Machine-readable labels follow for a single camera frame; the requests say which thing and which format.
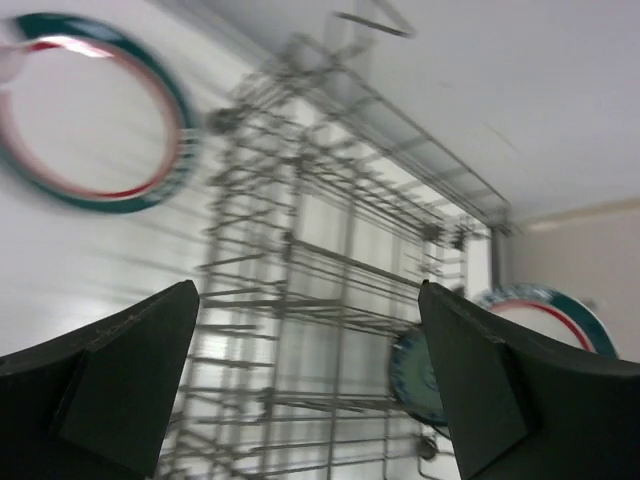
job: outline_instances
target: metal rod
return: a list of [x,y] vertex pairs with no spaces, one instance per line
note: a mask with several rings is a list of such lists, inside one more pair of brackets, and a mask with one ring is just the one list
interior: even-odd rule
[[344,265],[349,265],[355,268],[359,268],[361,270],[365,270],[369,273],[373,273],[374,275],[378,275],[380,277],[386,278],[387,280],[402,283],[403,285],[407,285],[409,287],[420,288],[419,282],[408,280],[399,275],[395,275],[393,273],[389,273],[385,270],[382,270],[381,268],[368,265],[364,262],[360,262],[359,260],[355,260],[353,258],[349,258],[347,255],[341,255],[339,253],[332,252],[331,250],[327,250],[326,248],[312,245],[311,243],[305,242],[303,240],[298,240],[291,237],[288,237],[288,239],[292,244],[294,244],[297,247],[302,247],[309,252],[316,253],[318,255],[322,255],[327,258],[331,258],[332,260],[336,260]]

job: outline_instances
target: metal wire shelf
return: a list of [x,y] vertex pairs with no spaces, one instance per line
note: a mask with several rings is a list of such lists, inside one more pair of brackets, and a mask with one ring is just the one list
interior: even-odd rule
[[[372,104],[395,112],[345,66],[370,46],[332,53],[296,36],[209,119],[227,148],[207,181],[202,312],[158,478],[333,479],[351,467],[388,478],[406,461],[441,478],[424,473],[416,442],[436,434],[390,396],[386,355],[415,324],[421,281],[464,284],[468,242],[505,204],[479,179],[493,203],[454,193],[452,178],[476,178],[460,165],[389,174],[411,147],[437,142],[401,112],[420,138],[381,143],[353,120]],[[313,69],[301,66],[308,47],[322,56]],[[345,73],[362,92],[346,107],[323,89]],[[356,354],[371,384],[353,371]],[[453,455],[436,450],[436,461]]]

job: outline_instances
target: plate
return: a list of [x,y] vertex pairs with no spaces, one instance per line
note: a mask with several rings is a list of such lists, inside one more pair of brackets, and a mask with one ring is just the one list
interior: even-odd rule
[[402,333],[391,346],[389,390],[415,420],[431,426],[447,425],[427,341],[419,328]]
[[481,307],[567,345],[618,358],[606,328],[579,300],[542,285],[519,283],[480,294]]

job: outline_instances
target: metal frame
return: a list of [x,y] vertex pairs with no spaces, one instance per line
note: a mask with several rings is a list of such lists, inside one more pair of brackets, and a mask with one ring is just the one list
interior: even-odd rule
[[[309,48],[321,56],[311,69],[301,66]],[[238,125],[227,135],[220,171],[209,180],[217,198],[211,204],[214,226],[204,232],[211,248],[200,267],[205,279],[202,314],[158,478],[182,478],[196,463],[206,464],[207,478],[216,479],[309,471],[325,471],[332,479],[341,467],[371,464],[380,464],[381,478],[387,478],[394,460],[415,458],[424,478],[439,480],[425,473],[426,462],[412,447],[416,439],[435,437],[435,432],[409,419],[386,388],[358,394],[345,390],[345,338],[382,338],[389,348],[394,336],[417,320],[407,311],[415,310],[421,280],[464,283],[465,241],[485,233],[470,215],[447,214],[448,200],[424,201],[413,192],[425,185],[424,175],[400,185],[376,170],[376,162],[393,160],[408,146],[380,144],[366,125],[353,120],[366,105],[394,108],[345,67],[347,59],[368,48],[370,44],[356,43],[331,53],[297,36],[282,56],[233,93]],[[345,72],[366,92],[346,107],[323,90],[332,76]],[[296,111],[307,102],[321,112],[310,123]],[[327,133],[336,126],[347,132],[339,141]],[[433,141],[419,130],[411,145]],[[364,153],[365,145],[376,153]],[[429,186],[446,190],[443,179],[461,168],[429,176]],[[447,194],[470,208],[459,194]],[[340,234],[336,248],[302,238],[302,223],[308,221],[305,203],[312,198],[342,212],[339,228],[326,226]],[[487,220],[502,215],[503,208],[499,203],[497,213],[471,210]],[[393,236],[389,270],[354,258],[359,222]],[[386,299],[386,311],[354,301],[362,292]],[[325,391],[283,387],[285,357],[291,353],[286,339],[300,325],[324,329],[331,337],[328,345],[335,347],[335,355],[328,355],[335,362]],[[350,422],[382,422],[383,431],[345,439],[340,428]],[[411,425],[411,431],[394,434],[394,422]],[[318,440],[293,439],[296,429],[312,424],[318,426]],[[398,442],[404,450],[395,448]],[[363,445],[373,445],[378,454],[340,455],[347,446]],[[319,450],[322,458],[291,461],[292,452],[309,449]]]

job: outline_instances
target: red stripe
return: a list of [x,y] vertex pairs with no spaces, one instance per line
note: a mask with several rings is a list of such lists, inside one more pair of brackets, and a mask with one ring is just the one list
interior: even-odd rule
[[497,305],[490,307],[489,311],[493,313],[498,313],[514,305],[524,305],[531,308],[537,308],[538,310],[542,310],[543,312],[546,312],[549,315],[552,315],[553,317],[560,320],[564,324],[564,326],[566,326],[571,331],[571,333],[575,335],[575,337],[578,339],[578,341],[580,342],[580,345],[582,345],[582,348],[584,350],[587,350],[588,352],[595,351],[591,346],[591,342],[589,342],[589,339],[584,335],[582,330],[580,330],[576,326],[573,320],[566,317],[565,315],[562,315],[558,310],[556,310],[553,307],[549,307],[547,305],[541,305],[536,302],[527,302],[524,300],[508,300],[506,302],[499,303]]

